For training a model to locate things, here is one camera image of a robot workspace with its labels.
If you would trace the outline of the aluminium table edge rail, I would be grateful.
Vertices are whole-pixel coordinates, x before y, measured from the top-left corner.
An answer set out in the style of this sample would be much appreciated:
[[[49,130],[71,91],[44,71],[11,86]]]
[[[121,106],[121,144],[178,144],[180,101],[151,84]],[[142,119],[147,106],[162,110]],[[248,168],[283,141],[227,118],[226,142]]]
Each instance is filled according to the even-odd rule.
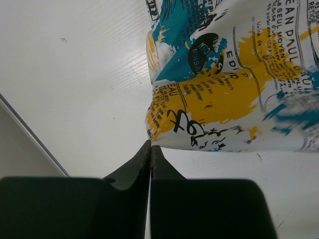
[[[44,155],[47,161],[49,161],[62,176],[70,178],[71,175],[67,172],[67,170],[59,163],[59,161],[41,142],[41,140],[30,129],[30,127],[25,123],[25,121],[20,117],[20,115],[16,112],[16,110],[10,105],[10,103],[5,99],[5,97],[2,94],[0,95],[0,105],[10,115],[10,117],[15,121],[15,123],[21,128],[21,130],[31,140],[31,142],[37,147],[37,149]]]

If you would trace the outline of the printed white teal yellow shorts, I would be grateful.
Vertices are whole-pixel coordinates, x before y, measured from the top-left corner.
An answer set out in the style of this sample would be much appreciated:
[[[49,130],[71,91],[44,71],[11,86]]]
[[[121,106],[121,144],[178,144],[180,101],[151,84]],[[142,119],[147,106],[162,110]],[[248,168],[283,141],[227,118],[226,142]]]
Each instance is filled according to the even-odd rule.
[[[153,145],[318,152],[318,1],[146,4]]]

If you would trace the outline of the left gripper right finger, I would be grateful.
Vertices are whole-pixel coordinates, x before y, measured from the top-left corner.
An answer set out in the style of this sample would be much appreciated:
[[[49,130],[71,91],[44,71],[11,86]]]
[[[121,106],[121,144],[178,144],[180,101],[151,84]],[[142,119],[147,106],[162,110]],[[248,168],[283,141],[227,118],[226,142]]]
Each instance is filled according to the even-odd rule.
[[[153,239],[275,239],[263,192],[248,179],[186,179],[159,146],[151,155]]]

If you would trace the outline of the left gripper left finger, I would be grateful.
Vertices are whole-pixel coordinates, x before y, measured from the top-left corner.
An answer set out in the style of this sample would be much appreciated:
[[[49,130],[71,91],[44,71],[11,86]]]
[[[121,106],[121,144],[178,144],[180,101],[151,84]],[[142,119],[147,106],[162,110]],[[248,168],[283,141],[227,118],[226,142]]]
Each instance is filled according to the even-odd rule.
[[[151,143],[108,176],[5,177],[0,181],[3,239],[142,239]]]

